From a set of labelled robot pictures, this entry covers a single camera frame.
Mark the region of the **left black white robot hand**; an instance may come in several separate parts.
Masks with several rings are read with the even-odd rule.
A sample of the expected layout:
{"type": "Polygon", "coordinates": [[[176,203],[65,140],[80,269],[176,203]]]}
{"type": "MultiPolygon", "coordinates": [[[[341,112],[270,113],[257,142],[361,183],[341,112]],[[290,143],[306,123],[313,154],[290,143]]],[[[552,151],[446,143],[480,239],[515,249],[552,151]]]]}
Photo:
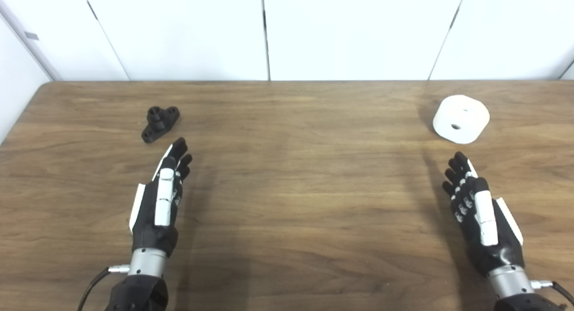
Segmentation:
{"type": "Polygon", "coordinates": [[[166,150],[147,184],[138,184],[129,219],[132,250],[157,249],[170,257],[178,243],[175,221],[192,155],[183,137],[166,150]]]}

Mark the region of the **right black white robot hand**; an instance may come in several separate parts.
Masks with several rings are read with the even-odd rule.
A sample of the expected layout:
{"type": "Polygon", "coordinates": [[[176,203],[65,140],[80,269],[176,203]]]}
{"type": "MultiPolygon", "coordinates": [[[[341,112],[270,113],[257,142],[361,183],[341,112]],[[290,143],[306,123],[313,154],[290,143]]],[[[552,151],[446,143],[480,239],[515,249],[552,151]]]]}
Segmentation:
{"type": "Polygon", "coordinates": [[[504,199],[492,196],[487,180],[462,152],[456,152],[448,166],[443,189],[471,265],[482,276],[502,266],[524,267],[523,235],[504,199]]]}

